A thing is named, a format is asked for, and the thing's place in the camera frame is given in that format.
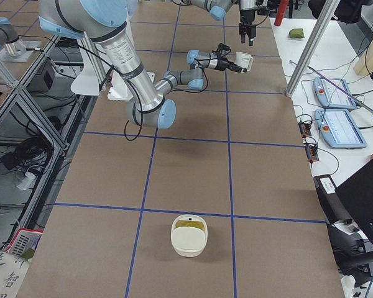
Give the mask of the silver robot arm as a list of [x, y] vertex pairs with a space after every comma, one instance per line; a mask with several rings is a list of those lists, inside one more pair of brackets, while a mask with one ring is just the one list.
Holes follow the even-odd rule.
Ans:
[[241, 37], [241, 43], [246, 43], [253, 46], [254, 39], [256, 37], [257, 25], [254, 24], [256, 18], [256, 12], [259, 10], [257, 1], [241, 0], [190, 0], [190, 1], [172, 1], [174, 4], [179, 6], [195, 6], [205, 10], [210, 16], [216, 20], [224, 20], [228, 11], [233, 5], [239, 6], [239, 35]]
[[44, 31], [78, 40], [88, 36], [93, 43], [102, 46], [111, 67], [132, 92], [127, 115], [136, 125], [158, 129], [171, 127], [177, 109], [174, 101], [166, 99], [165, 95], [179, 85], [202, 89], [206, 68], [237, 73], [247, 73], [251, 69], [253, 57], [250, 54], [237, 52], [235, 61], [229, 61], [226, 58], [229, 49], [221, 43], [211, 53], [189, 50], [186, 59], [191, 66], [189, 70], [169, 71], [153, 83], [126, 33], [127, 15], [126, 1], [39, 1], [39, 22]]

